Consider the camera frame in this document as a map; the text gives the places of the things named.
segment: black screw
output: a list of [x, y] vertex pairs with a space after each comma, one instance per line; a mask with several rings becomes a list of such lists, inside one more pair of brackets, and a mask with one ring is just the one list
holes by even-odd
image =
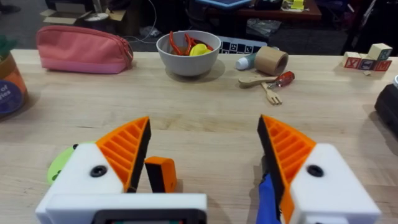
[[106, 174], [107, 168], [105, 166], [99, 165], [92, 168], [90, 175], [92, 177], [101, 177], [102, 175]]
[[318, 167], [317, 165], [309, 165], [307, 167], [307, 172], [314, 177], [322, 177], [323, 176], [323, 170], [321, 167]]

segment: alphabet block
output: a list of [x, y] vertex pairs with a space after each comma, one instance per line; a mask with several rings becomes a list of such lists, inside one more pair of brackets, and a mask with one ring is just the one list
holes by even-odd
[[392, 47], [387, 44], [372, 44], [368, 56], [374, 60], [387, 60], [390, 57]]
[[358, 68], [361, 56], [356, 52], [345, 52], [341, 64], [345, 68]]
[[376, 60], [369, 57], [367, 54], [360, 54], [362, 60], [359, 63], [358, 69], [361, 70], [373, 70]]
[[380, 60], [376, 62], [376, 66], [374, 67], [375, 71], [385, 72], [391, 65], [391, 60]]

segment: white bowl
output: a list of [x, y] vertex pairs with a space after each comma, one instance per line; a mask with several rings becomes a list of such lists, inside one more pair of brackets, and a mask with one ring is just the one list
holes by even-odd
[[173, 40], [179, 47], [186, 47], [188, 45], [184, 34], [188, 34], [191, 38], [210, 45], [214, 50], [210, 53], [197, 56], [172, 55], [170, 54], [172, 47], [169, 42], [169, 34], [164, 35], [156, 42], [156, 47], [166, 69], [177, 75], [188, 77], [209, 71], [217, 60], [218, 51], [221, 47], [220, 38], [213, 34], [197, 30], [178, 31], [173, 33]]

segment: masking tape roll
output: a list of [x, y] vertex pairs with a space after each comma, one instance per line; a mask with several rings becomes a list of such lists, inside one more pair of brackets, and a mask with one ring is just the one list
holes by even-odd
[[278, 76], [284, 72], [289, 55], [272, 47], [261, 47], [254, 59], [254, 67], [268, 75]]

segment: screwdriver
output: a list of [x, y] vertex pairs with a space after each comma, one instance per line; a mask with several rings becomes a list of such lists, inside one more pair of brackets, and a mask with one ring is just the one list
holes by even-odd
[[269, 84], [268, 88], [272, 89], [277, 86], [285, 87], [285, 86], [289, 85], [294, 80], [294, 78], [295, 78], [295, 76], [294, 76], [293, 72], [291, 72], [291, 71], [285, 72], [285, 73], [279, 75], [275, 79], [275, 82]]

